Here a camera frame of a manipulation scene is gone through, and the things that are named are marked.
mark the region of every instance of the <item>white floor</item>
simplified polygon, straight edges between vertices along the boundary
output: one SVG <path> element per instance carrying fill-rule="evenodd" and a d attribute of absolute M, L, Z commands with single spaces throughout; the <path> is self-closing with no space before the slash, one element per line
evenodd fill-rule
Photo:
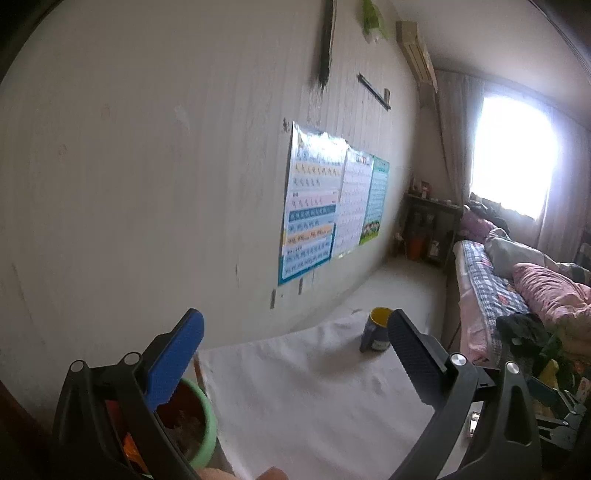
<path fill-rule="evenodd" d="M 375 307 L 403 309 L 421 333 L 439 339 L 443 328 L 446 276 L 440 268 L 396 257 L 376 270 L 357 290 L 344 296 L 340 305 L 326 315 L 312 315 L 292 331 L 320 322 L 346 317 Z"/>

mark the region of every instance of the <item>mug handle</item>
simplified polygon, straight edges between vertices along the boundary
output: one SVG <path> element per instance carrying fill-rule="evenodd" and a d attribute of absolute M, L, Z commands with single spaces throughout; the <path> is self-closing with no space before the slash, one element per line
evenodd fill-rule
<path fill-rule="evenodd" d="M 363 335 L 361 337 L 361 345 L 359 346 L 360 352 L 365 352 L 371 345 L 375 329 L 376 326 L 374 322 L 369 321 L 368 324 L 365 325 L 365 330 L 363 330 Z"/>

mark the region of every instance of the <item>educational poster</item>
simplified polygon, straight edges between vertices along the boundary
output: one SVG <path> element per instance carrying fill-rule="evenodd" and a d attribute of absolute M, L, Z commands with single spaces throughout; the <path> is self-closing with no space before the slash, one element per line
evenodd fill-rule
<path fill-rule="evenodd" d="M 373 167 L 372 155 L 349 148 L 337 205 L 332 258 L 342 257 L 359 245 Z"/>
<path fill-rule="evenodd" d="M 294 122 L 279 284 L 330 259 L 347 142 Z"/>
<path fill-rule="evenodd" d="M 382 214 L 384 213 L 389 171 L 390 164 L 387 161 L 374 157 L 374 173 L 369 187 L 368 205 L 361 239 L 359 240 L 360 245 L 378 236 L 379 225 L 382 222 Z"/>

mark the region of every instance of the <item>dark mug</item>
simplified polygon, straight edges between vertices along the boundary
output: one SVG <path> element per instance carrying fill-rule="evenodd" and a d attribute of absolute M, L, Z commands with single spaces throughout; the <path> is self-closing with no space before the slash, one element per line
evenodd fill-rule
<path fill-rule="evenodd" d="M 388 317 L 392 312 L 392 309 L 386 307 L 378 307 L 371 311 L 361 336 L 360 352 L 365 352 L 368 348 L 376 352 L 383 352 L 388 349 L 390 346 Z"/>

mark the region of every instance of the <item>window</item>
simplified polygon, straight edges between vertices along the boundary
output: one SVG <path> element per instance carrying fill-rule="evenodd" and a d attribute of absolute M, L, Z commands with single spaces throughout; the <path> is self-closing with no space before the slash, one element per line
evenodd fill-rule
<path fill-rule="evenodd" d="M 512 98 L 488 96 L 476 130 L 470 189 L 538 218 L 556 156 L 556 136 L 546 115 Z"/>

